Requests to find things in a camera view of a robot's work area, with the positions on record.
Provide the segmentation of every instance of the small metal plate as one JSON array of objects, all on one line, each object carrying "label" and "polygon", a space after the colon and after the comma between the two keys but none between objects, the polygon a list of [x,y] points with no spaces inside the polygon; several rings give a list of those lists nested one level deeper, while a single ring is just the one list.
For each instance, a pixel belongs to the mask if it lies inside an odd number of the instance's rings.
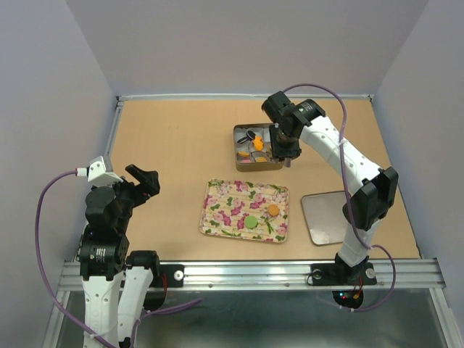
[{"label": "small metal plate", "polygon": [[345,203],[343,191],[303,196],[303,213],[314,244],[343,242],[348,224],[341,211]]}]

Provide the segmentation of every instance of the screw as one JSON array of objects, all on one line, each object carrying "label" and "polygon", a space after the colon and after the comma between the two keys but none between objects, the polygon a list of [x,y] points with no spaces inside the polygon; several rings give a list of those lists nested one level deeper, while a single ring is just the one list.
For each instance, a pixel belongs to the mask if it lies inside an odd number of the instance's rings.
[{"label": "screw", "polygon": [[322,278],[322,276],[320,275],[320,270],[318,269],[315,269],[313,272],[312,272],[312,277],[318,281],[319,279]]},{"label": "screw", "polygon": [[177,270],[174,272],[174,279],[177,281],[181,281],[183,279],[183,272],[181,270]]},{"label": "screw", "polygon": [[373,268],[368,268],[365,270],[365,274],[369,279],[374,279],[376,277],[376,272]]}]

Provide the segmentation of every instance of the tan tabletop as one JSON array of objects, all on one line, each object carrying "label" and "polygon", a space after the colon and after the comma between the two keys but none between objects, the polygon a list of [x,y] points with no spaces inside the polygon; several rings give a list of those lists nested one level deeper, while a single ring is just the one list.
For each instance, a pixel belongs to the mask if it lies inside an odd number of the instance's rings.
[{"label": "tan tabletop", "polygon": [[[370,160],[389,166],[370,102],[346,100],[346,137]],[[318,103],[334,125],[341,123],[337,101]],[[238,124],[267,123],[262,100],[126,101],[112,164],[118,175],[135,164],[157,170],[161,192],[133,212],[128,228],[130,249],[156,250],[162,260],[302,260],[333,259],[341,244],[311,242],[301,207],[307,194],[342,190],[338,174],[313,149],[291,168],[241,173],[234,164],[232,129]],[[289,234],[282,244],[243,241],[199,232],[199,219],[209,179],[272,183],[289,188]],[[399,192],[373,241],[393,257],[419,257]],[[385,258],[372,251],[373,258]]]}]

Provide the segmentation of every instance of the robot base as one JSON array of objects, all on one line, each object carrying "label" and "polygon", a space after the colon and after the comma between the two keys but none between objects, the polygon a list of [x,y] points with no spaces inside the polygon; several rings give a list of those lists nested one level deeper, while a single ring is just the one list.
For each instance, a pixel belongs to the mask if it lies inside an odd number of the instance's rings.
[{"label": "robot base", "polygon": [[376,272],[368,258],[359,265],[348,267],[337,255],[335,263],[313,263],[311,278],[313,286],[354,286],[359,285],[361,277],[363,286],[376,285]]}]

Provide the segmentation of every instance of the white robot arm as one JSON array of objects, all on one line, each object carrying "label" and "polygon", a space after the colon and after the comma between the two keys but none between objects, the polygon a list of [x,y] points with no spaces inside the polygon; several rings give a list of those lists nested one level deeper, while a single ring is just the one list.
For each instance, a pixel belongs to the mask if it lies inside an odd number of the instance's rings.
[{"label": "white robot arm", "polygon": [[[88,176],[93,185],[86,197],[88,225],[78,254],[86,299],[85,324],[113,346],[123,348],[131,346],[132,329],[140,317],[146,292],[160,277],[156,252],[134,251],[126,259],[129,240],[125,236],[133,208],[159,193],[158,173],[144,172],[135,165],[126,170],[139,181],[138,185],[114,174],[106,157],[97,157],[89,167],[78,168],[77,173]],[[119,299],[124,267],[125,285]],[[87,333],[83,346],[103,347]]]},{"label": "white robot arm", "polygon": [[[311,146],[341,175],[339,132],[326,116],[325,111],[313,100],[307,99],[297,105],[283,92],[270,96],[262,110],[274,122],[270,126],[270,140],[274,158],[283,160],[287,166],[297,158],[301,149],[298,140]],[[398,174],[392,168],[380,168],[365,158],[350,142],[343,140],[347,187],[357,235],[348,222],[347,205],[343,213],[347,219],[347,231],[341,250],[334,264],[314,264],[313,285],[352,285],[365,271],[373,266],[367,262],[370,241],[381,219],[394,203]],[[375,279],[365,279],[365,284],[375,284]]]},{"label": "white robot arm", "polygon": [[[341,175],[339,132],[328,117],[319,116],[311,126],[303,127],[299,140],[311,146],[328,164]],[[350,142],[344,142],[344,158],[347,169],[347,183],[350,192],[361,189],[365,179],[372,180],[379,174],[379,166],[365,158]],[[370,241],[380,220],[377,220],[368,231],[357,229],[365,244]],[[350,267],[354,267],[368,256],[368,250],[357,240],[352,226],[347,221],[347,231],[339,252],[339,257]]]}]

